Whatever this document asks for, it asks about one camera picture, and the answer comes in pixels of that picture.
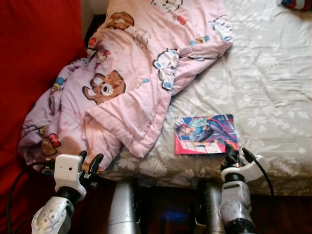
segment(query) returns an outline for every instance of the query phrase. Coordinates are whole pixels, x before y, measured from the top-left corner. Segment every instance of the floral pattern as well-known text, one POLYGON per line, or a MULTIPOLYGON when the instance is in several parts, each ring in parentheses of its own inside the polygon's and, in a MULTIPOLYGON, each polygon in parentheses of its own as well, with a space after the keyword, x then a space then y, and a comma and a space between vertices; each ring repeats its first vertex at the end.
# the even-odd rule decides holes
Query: floral pattern
MULTIPOLYGON (((220 180, 222 157, 174 155, 174 122, 233 114, 240 146, 270 163, 275 193, 311 195, 312 13, 272 0, 225 4, 233 27, 230 52, 172 98, 162 133, 144 159, 124 148, 103 177, 188 188, 203 178, 220 180)), ((253 194, 269 193, 263 177, 249 187, 253 194)))

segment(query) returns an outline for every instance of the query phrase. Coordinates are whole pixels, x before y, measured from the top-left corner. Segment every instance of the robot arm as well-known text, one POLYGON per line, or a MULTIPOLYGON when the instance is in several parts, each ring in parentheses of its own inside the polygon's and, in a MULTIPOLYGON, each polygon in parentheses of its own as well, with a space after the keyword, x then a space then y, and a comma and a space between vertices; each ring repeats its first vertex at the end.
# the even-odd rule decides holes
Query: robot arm
MULTIPOLYGON (((255 161, 248 157, 249 151, 244 149, 247 165, 242 165, 239 154, 234 153, 228 146, 226 163, 222 166, 221 178, 225 182, 222 186, 219 214, 223 221, 226 234, 256 234, 252 218, 250 217, 251 199, 246 182, 260 178, 263 174, 255 161)), ((265 158, 256 155, 256 160, 264 170, 270 168, 265 158)))
POLYGON ((90 164, 89 172, 82 170, 85 151, 79 156, 59 155, 55 160, 55 196, 37 211, 32 220, 32 234, 66 234, 78 201, 84 199, 87 187, 94 187, 93 177, 103 155, 97 155, 90 164))

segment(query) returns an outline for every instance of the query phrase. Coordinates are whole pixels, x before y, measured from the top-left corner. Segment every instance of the black wire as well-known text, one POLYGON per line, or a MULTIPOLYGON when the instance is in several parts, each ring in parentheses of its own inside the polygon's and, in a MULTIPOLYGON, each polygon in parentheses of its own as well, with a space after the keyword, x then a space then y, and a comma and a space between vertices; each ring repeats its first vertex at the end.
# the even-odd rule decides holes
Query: black wire
POLYGON ((29 217, 28 219, 24 220, 22 223, 20 223, 16 228, 15 230, 13 231, 13 234, 16 234, 18 232, 18 230, 23 226, 25 225, 26 223, 28 223, 30 220, 33 219, 33 216, 29 217))
POLYGON ((265 233, 265 229, 271 219, 271 216, 272 216, 272 213, 273 213, 273 208, 274 208, 274 200, 273 200, 273 196, 274 196, 274 189, 273 189, 273 185, 266 173, 266 171, 263 169, 263 167, 261 166, 261 164, 258 162, 258 160, 255 158, 255 156, 253 155, 253 153, 251 153, 249 150, 243 148, 243 152, 244 154, 248 154, 250 157, 252 157, 253 161, 255 162, 255 164, 257 164, 257 166, 259 167, 259 169, 261 170, 263 176, 265 177, 268 185, 269 185, 269 188, 270 188, 270 193, 271 193, 271 199, 270 199, 270 204, 269 204, 269 214, 268 214, 268 218, 260 232, 260 234, 264 234, 265 233))
POLYGON ((18 182, 18 180, 21 178, 21 176, 27 172, 30 168, 32 168, 33 166, 35 165, 45 165, 44 162, 34 162, 32 164, 29 164, 23 171, 21 171, 19 173, 19 175, 16 177, 16 179, 14 180, 13 184, 12 184, 12 187, 11 187, 11 190, 10 190, 10 193, 9 193, 9 196, 8 196, 8 199, 6 201, 6 225, 7 225, 7 230, 8 230, 8 233, 11 234, 11 220, 10 220, 10 201, 11 201, 11 197, 12 197, 12 194, 13 194, 13 191, 15 189, 15 186, 18 182))

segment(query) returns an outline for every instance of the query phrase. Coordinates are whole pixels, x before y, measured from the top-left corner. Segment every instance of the bear face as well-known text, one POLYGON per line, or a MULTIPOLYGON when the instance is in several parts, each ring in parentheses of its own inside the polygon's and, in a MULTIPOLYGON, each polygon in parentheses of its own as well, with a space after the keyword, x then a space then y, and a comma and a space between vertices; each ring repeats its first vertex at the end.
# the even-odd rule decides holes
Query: bear face
POLYGON ((126 12, 115 12, 109 18, 106 27, 125 30, 129 26, 134 26, 135 21, 133 18, 126 12))
POLYGON ((107 76, 96 74, 90 81, 92 89, 83 86, 82 92, 88 100, 95 101, 97 105, 113 99, 126 90, 126 84, 117 71, 107 76))

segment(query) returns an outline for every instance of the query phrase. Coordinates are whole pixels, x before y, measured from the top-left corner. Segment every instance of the book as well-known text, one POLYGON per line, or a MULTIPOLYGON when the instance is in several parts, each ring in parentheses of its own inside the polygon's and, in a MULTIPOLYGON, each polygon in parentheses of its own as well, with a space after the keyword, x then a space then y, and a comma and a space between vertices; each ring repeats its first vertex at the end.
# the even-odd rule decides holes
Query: book
POLYGON ((175 119, 175 154, 223 154, 226 144, 238 151, 233 115, 175 119))

